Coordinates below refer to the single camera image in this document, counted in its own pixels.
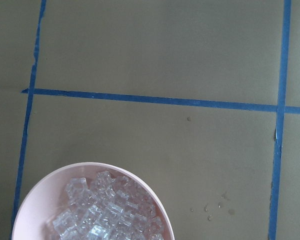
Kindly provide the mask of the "ice cubes pile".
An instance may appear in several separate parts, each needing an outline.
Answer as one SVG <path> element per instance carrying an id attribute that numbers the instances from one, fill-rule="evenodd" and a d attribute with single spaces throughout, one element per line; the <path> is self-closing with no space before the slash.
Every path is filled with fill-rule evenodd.
<path id="1" fill-rule="evenodd" d="M 162 240 L 164 224 L 151 195 L 133 179 L 101 171 L 71 178 L 67 206 L 52 221 L 52 240 Z"/>

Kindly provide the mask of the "pink bowl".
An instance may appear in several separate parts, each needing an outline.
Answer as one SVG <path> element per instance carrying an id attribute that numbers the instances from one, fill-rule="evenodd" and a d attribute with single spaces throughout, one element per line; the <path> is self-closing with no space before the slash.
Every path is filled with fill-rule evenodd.
<path id="1" fill-rule="evenodd" d="M 40 180 L 14 222 L 14 240 L 172 240 L 168 215 L 153 190 L 131 172 L 75 163 Z"/>

